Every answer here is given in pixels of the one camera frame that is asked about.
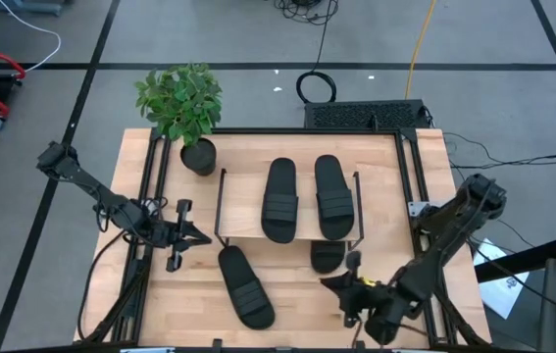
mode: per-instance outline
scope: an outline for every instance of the wooden table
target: wooden table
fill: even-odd
[[[119,154],[112,189],[127,197],[137,197],[148,145],[149,129],[128,129]],[[424,174],[430,200],[448,200],[455,186],[445,145],[438,129],[418,130]],[[213,236],[219,170],[239,174],[266,174],[276,157],[291,158],[298,174],[310,174],[317,157],[335,155],[347,175],[358,172],[362,188],[365,239],[362,276],[387,281],[413,258],[406,206],[397,162],[395,143],[386,135],[228,135],[210,136],[218,149],[217,170],[211,176],[197,176],[179,159],[179,143],[171,152],[168,182],[164,195],[171,201],[164,210],[166,219],[177,218],[176,200],[193,200],[189,218]],[[408,143],[405,143],[412,190],[417,184]],[[156,152],[154,171],[160,153]],[[153,173],[151,190],[157,172]],[[110,229],[99,235],[97,252],[116,233]],[[184,253],[180,270],[166,272],[170,250],[156,249],[151,268],[140,345],[210,346],[221,338],[225,347],[347,348],[354,329],[344,328],[338,300],[319,283],[320,276],[310,267],[310,241],[296,239],[282,245],[267,238],[233,238],[232,244],[246,254],[276,309],[276,321],[266,330],[246,328],[233,312],[227,296],[217,255],[222,245],[191,248]],[[101,258],[92,277],[84,311],[84,329],[90,332],[117,299],[126,262],[126,244],[118,242]],[[332,275],[342,274],[344,268]],[[467,322],[484,339],[490,340],[469,249],[462,248],[445,268],[452,302]],[[424,329],[423,318],[405,324]],[[443,335],[442,325],[437,332]],[[362,332],[368,347],[375,343]],[[391,347],[426,348],[425,337],[401,329]]]

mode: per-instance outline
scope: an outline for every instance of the gray floor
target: gray floor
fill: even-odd
[[[23,17],[62,35],[63,47],[53,63],[88,63],[110,3],[75,1],[60,18]],[[341,2],[329,23],[322,60],[409,62],[428,3]],[[556,0],[541,3],[556,31]],[[101,62],[312,62],[320,35],[320,27],[284,19],[271,1],[121,0]],[[51,36],[0,14],[0,52],[35,62],[54,46]],[[523,0],[441,0],[419,60],[556,64],[531,2]],[[336,81],[339,101],[400,99],[407,74],[325,72]],[[294,89],[301,73],[215,71],[224,90],[222,126],[302,126],[303,104]],[[0,309],[46,185],[34,168],[35,158],[46,143],[62,138],[84,74],[31,73],[0,132]],[[74,147],[81,163],[104,182],[112,179],[123,130],[149,126],[134,108],[131,85],[145,75],[98,71],[90,87]],[[313,99],[329,96],[329,90],[313,78],[303,88]],[[418,71],[412,97],[424,99],[439,127],[484,143],[495,158],[556,153],[556,72]],[[448,136],[448,151],[459,165],[488,163],[479,147],[455,136]],[[496,177],[509,192],[503,220],[533,244],[556,238],[556,166],[504,167],[485,174]],[[91,204],[74,187],[59,186],[3,349],[71,342],[97,234]],[[527,247],[498,223],[489,224],[478,237],[513,250]],[[532,309],[518,311],[522,318],[532,314]]]

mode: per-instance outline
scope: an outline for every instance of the yellow cable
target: yellow cable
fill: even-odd
[[[415,61],[417,60],[417,56],[419,55],[419,48],[422,46],[422,42],[424,41],[426,30],[428,30],[428,24],[430,23],[430,17],[432,17],[432,11],[434,10],[434,5],[436,5],[436,0],[431,0],[430,9],[428,10],[428,14],[426,15],[426,20],[422,25],[422,33],[419,35],[419,39],[417,40],[417,45],[415,46],[415,50],[413,51],[413,58],[411,59],[411,67],[408,70],[408,81],[406,82],[406,92],[404,92],[404,99],[408,99],[408,96],[411,93],[411,84],[413,83],[413,68],[415,68]]]

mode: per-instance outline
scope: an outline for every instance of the black plant pot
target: black plant pot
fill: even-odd
[[[217,167],[217,147],[206,138],[199,138],[192,147],[183,146],[179,152],[183,164],[200,176],[209,176]]]

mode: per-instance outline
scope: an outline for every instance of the black slide sandal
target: black slide sandal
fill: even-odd
[[[354,200],[336,157],[317,159],[315,181],[321,233],[327,240],[342,239],[354,226]]]
[[[313,240],[310,245],[310,260],[313,270],[329,274],[338,269],[345,257],[344,241]]]
[[[288,158],[272,161],[262,202],[261,224],[267,238],[286,244],[297,229],[297,185],[295,164]]]
[[[219,267],[240,321],[252,329],[270,327],[276,320],[276,312],[240,248],[231,245],[221,250]]]

